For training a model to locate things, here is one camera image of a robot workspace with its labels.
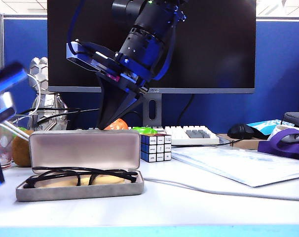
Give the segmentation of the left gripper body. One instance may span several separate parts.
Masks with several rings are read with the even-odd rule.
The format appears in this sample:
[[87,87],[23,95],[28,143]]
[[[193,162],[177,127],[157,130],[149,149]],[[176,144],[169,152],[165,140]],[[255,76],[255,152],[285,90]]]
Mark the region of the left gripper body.
[[16,113],[16,108],[10,92],[6,90],[17,84],[28,75],[23,65],[14,62],[0,70],[0,122],[7,120]]

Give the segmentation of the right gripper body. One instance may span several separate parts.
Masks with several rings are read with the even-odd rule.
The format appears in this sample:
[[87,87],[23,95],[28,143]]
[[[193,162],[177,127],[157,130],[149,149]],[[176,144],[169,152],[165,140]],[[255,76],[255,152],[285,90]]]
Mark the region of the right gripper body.
[[123,53],[93,53],[90,66],[96,70],[104,94],[143,93],[152,72]]

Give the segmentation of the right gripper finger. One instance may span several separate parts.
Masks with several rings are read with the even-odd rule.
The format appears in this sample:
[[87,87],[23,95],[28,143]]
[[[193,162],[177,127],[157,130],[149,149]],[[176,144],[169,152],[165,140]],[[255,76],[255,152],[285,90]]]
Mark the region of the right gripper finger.
[[142,103],[144,100],[144,94],[134,93],[130,91],[129,93],[121,91],[118,94],[111,96],[109,100],[109,118],[107,125],[120,118],[122,115],[129,112],[131,109]]
[[99,84],[102,90],[102,102],[97,127],[106,128],[127,108],[128,93],[105,79],[99,79]]

